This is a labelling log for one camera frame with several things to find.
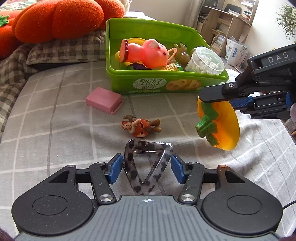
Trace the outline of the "leopard print hair claw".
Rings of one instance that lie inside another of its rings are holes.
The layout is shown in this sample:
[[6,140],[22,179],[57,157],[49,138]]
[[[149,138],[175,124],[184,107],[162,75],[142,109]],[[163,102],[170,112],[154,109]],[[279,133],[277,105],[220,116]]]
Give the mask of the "leopard print hair claw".
[[129,140],[125,146],[123,168],[136,195],[148,195],[157,185],[173,153],[168,142]]

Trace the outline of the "orange pumpkin shaped container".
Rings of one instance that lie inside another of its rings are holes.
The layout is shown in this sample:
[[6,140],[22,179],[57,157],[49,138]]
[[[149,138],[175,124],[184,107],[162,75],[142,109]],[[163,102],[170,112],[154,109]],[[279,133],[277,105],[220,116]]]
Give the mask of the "orange pumpkin shaped container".
[[197,99],[197,114],[200,121],[195,129],[201,138],[224,151],[233,150],[240,138],[237,115],[229,101],[205,103]]

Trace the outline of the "beige rubber hand toy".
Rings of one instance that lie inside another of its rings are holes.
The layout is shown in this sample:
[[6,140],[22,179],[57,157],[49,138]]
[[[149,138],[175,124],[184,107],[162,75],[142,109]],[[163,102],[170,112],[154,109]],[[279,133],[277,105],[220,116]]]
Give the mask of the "beige rubber hand toy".
[[196,50],[196,48],[193,48],[190,53],[188,54],[187,51],[187,46],[184,45],[183,43],[174,44],[175,48],[177,48],[177,52],[175,54],[175,60],[182,66],[182,68],[185,68],[187,64],[189,63],[192,54]]

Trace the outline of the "white paper bag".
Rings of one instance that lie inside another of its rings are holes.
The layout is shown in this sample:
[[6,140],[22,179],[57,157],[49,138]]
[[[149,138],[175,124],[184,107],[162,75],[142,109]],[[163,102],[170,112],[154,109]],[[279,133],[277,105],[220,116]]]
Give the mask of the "white paper bag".
[[232,36],[227,39],[225,59],[228,65],[241,68],[247,58],[247,47]]

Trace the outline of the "small orange monkey figurine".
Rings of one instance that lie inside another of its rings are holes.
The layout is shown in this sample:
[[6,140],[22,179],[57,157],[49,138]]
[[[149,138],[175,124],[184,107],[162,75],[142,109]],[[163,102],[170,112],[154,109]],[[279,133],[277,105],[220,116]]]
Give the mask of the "small orange monkey figurine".
[[150,121],[144,118],[136,118],[133,115],[125,115],[121,122],[122,129],[128,131],[135,138],[145,138],[153,132],[160,133],[162,131],[160,124],[159,118]]

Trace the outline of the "clear cotton swab jar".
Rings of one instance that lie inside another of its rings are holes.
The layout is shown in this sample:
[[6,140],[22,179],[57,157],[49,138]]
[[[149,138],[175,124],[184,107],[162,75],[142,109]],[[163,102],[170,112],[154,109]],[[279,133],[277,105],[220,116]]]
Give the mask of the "clear cotton swab jar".
[[224,62],[211,49],[200,46],[192,53],[192,57],[185,67],[187,72],[220,75],[225,69]]

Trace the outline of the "pink rectangular box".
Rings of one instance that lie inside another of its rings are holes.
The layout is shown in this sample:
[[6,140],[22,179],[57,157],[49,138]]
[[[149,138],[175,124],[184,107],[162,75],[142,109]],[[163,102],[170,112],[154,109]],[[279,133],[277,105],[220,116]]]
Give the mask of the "pink rectangular box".
[[87,105],[108,114],[117,113],[123,102],[120,94],[102,87],[97,87],[86,97]]

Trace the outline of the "wooden bookshelf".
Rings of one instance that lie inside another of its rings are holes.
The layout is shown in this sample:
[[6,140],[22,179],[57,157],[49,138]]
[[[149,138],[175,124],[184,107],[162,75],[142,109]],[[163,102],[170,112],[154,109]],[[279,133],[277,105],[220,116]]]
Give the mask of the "wooden bookshelf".
[[245,41],[259,1],[204,1],[197,31],[219,56],[224,57],[227,40]]

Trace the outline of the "yellow toy corn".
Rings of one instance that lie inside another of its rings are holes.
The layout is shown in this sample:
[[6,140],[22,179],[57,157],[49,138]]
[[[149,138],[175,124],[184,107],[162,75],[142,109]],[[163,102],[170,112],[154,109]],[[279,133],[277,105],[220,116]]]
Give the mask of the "yellow toy corn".
[[160,70],[163,71],[184,71],[179,63],[171,63],[167,66],[162,67]]

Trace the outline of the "pink bead loop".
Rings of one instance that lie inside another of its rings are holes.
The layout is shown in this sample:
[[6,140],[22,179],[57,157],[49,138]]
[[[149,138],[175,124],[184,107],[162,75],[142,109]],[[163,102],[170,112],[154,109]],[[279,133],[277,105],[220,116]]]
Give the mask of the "pink bead loop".
[[168,55],[169,55],[169,58],[168,58],[168,61],[167,61],[167,64],[170,64],[172,62],[174,62],[175,58],[175,54],[177,53],[177,48],[176,47],[173,47],[171,49],[168,50]]

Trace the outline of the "purple toy grapes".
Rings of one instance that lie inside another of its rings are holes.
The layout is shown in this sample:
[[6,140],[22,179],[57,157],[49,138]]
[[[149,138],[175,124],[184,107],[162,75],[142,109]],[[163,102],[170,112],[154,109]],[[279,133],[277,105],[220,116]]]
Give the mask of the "purple toy grapes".
[[127,66],[127,69],[129,70],[150,70],[150,68],[147,68],[145,65],[140,63],[132,63]]

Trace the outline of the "pink rubber pig toy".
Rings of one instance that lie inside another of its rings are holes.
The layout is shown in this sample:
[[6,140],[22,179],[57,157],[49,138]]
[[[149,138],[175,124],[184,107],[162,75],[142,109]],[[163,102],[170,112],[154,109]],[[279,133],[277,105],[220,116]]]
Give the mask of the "pink rubber pig toy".
[[129,43],[127,39],[123,39],[117,60],[120,63],[141,62],[147,68],[156,69],[167,66],[169,52],[155,39],[146,40],[142,45]]

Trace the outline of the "grey checked quilted blanket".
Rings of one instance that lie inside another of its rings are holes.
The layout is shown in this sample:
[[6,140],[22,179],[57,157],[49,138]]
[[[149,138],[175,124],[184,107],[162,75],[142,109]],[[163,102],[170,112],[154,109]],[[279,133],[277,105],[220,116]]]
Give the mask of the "grey checked quilted blanket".
[[22,44],[1,61],[1,133],[30,76],[46,69],[105,59],[106,31],[96,30],[74,40]]

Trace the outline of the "small orange pumpkin plush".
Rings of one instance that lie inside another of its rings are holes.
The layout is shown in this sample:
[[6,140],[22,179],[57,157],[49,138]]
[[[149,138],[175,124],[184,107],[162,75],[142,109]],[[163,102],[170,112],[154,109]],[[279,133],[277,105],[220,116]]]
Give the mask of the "small orange pumpkin plush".
[[12,32],[12,24],[21,10],[1,11],[0,27],[0,58],[1,60],[10,56],[22,42],[20,42]]

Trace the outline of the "large orange pumpkin plush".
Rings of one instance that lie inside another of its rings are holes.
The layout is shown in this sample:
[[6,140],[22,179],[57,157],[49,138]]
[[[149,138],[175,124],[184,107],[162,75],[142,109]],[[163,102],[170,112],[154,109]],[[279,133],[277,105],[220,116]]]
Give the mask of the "large orange pumpkin plush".
[[121,1],[39,1],[17,15],[12,32],[19,41],[32,44],[77,39],[124,15]]

